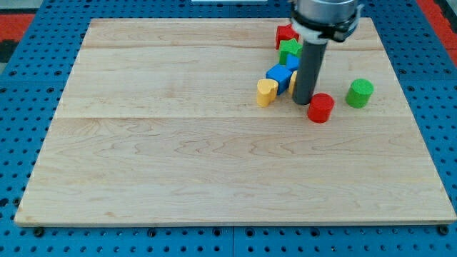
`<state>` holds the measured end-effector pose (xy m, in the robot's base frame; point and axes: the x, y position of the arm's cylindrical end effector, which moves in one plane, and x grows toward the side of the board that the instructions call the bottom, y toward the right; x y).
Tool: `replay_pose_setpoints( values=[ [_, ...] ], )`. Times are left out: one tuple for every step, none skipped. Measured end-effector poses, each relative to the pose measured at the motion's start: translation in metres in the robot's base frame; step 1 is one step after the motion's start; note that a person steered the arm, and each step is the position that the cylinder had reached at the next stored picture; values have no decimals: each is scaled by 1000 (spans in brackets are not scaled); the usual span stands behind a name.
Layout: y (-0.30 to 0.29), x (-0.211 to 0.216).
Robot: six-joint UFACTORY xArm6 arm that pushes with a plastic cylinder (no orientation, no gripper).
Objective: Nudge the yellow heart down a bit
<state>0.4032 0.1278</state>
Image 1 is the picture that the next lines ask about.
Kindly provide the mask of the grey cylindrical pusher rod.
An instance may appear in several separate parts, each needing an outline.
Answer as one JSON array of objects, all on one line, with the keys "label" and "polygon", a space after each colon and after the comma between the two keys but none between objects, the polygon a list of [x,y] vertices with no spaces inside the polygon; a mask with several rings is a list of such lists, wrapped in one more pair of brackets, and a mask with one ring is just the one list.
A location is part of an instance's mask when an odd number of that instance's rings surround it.
[{"label": "grey cylindrical pusher rod", "polygon": [[304,41],[292,94],[296,104],[307,105],[311,102],[326,47],[327,42],[312,44]]}]

